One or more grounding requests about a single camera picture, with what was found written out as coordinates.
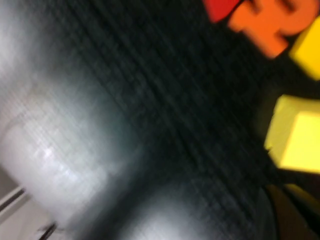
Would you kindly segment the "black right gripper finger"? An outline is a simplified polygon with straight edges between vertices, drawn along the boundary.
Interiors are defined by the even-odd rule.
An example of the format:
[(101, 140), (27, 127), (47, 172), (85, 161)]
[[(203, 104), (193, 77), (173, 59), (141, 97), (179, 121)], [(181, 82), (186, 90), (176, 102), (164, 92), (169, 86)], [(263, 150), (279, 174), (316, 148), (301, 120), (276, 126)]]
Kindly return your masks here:
[(320, 201), (295, 184), (264, 188), (266, 240), (318, 240)]

